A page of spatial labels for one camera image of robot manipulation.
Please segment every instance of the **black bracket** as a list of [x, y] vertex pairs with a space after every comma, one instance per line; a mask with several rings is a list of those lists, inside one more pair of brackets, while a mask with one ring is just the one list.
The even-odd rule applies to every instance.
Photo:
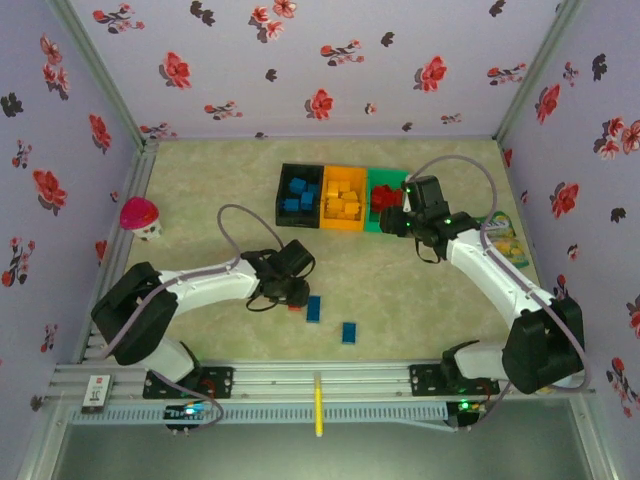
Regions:
[[[191, 390], [215, 399], [231, 398], [231, 390], [233, 389], [233, 368], [231, 367], [200, 367], [200, 375], [195, 386], [189, 387]], [[175, 388], [170, 387], [152, 372], [147, 372], [144, 381], [144, 390], [142, 398], [147, 400], [163, 400], [163, 399], [190, 399], [195, 398], [187, 395]]]
[[454, 387], [447, 383], [439, 363], [417, 364], [409, 366], [409, 383], [414, 397], [471, 395], [497, 395], [500, 393], [498, 382], [489, 378], [464, 379]]

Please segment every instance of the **wall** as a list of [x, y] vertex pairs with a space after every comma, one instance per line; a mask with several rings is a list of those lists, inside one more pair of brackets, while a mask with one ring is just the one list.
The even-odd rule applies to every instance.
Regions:
[[559, 1], [71, 4], [143, 133], [203, 138], [491, 135]]
[[56, 363], [71, 360], [134, 147], [43, 1], [4, 4], [0, 23], [0, 477], [10, 479]]
[[640, 478], [638, 19], [635, 0], [588, 2], [503, 142], [540, 277], [583, 309], [622, 478]]

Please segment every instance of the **blue block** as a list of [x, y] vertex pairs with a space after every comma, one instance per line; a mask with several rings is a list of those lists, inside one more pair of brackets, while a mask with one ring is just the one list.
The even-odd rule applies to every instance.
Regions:
[[297, 198], [287, 198], [282, 204], [282, 208], [287, 212], [298, 212], [300, 211], [300, 200]]
[[320, 322], [320, 297], [317, 295], [309, 296], [309, 301], [307, 302], [307, 322]]
[[316, 197], [320, 196], [320, 185], [309, 184], [307, 185], [307, 192]]
[[307, 188], [307, 182], [301, 178], [294, 178], [289, 182], [289, 190], [296, 195], [302, 195]]
[[313, 209], [313, 193], [304, 192], [300, 197], [300, 205], [303, 210]]
[[342, 343], [347, 345], [355, 345], [356, 343], [356, 324], [344, 322], [342, 324]]

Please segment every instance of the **purple wall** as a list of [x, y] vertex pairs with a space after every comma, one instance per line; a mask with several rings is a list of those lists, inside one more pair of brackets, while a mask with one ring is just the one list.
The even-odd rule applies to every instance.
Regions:
[[71, 3], [138, 125], [204, 138], [491, 135], [559, 1]]
[[640, 15], [636, 0], [587, 3], [504, 147], [541, 278], [583, 309], [623, 478], [640, 478]]
[[0, 23], [0, 477], [9, 479], [37, 416], [32, 397], [71, 360], [100, 268], [96, 244], [116, 215], [110, 194], [134, 145], [44, 2], [8, 2]]

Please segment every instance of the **yellow stick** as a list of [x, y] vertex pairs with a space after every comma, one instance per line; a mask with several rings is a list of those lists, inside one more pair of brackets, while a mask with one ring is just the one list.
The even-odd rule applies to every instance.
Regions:
[[320, 382], [320, 374], [315, 374], [315, 400], [316, 400], [316, 437], [321, 437], [324, 432], [324, 424], [323, 424], [323, 408], [322, 408], [322, 384]]

